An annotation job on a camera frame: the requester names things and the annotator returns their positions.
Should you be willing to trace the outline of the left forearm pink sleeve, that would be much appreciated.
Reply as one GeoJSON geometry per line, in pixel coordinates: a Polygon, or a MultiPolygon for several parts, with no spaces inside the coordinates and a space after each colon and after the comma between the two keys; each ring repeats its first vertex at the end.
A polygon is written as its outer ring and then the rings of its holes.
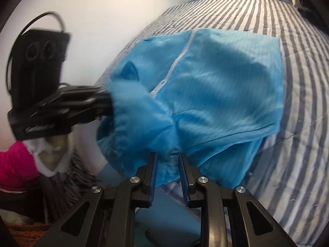
{"type": "Polygon", "coordinates": [[[23,142],[16,141],[0,158],[0,187],[2,192],[23,193],[39,176],[34,156],[23,142]]]}

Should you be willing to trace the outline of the left hand white glove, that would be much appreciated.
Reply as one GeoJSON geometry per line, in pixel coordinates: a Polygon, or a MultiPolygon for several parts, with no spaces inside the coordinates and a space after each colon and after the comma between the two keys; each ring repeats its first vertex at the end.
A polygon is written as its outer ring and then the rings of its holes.
{"type": "Polygon", "coordinates": [[[37,170],[46,177],[65,173],[69,167],[73,146],[69,135],[29,139],[23,141],[32,154],[37,170]]]}

